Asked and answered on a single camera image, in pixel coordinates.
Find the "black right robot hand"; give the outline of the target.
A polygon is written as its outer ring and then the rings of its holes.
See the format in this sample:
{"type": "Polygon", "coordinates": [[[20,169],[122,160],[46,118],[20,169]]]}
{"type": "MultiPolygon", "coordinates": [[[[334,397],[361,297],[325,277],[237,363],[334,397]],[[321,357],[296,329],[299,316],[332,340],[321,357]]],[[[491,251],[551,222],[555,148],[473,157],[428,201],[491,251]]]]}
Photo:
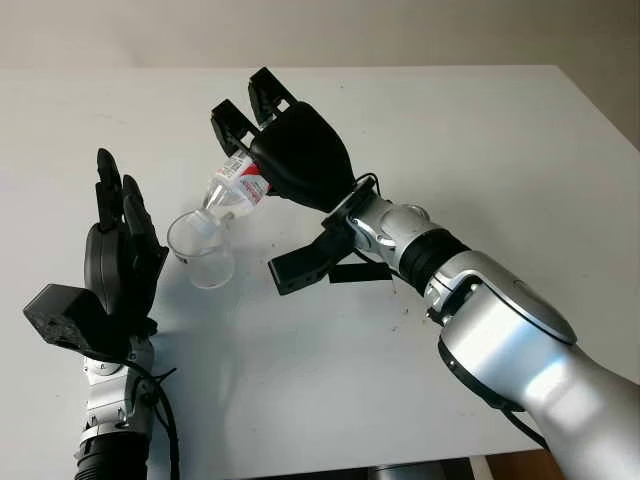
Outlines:
{"type": "Polygon", "coordinates": [[[211,111],[211,124],[225,154],[247,155],[277,196],[325,213],[333,211],[356,184],[338,133],[266,67],[250,77],[248,94],[254,121],[228,99],[211,111]]]}

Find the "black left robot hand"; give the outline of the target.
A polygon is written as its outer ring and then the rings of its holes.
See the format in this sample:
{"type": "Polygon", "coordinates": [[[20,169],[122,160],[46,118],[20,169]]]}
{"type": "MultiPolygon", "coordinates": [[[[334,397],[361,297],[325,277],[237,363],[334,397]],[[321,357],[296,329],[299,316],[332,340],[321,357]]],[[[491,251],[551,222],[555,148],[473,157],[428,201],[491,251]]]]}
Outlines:
{"type": "Polygon", "coordinates": [[[126,336],[151,337],[157,322],[149,313],[169,248],[158,240],[138,183],[119,173],[104,147],[97,151],[97,171],[98,221],[86,239],[85,287],[126,336]]]}

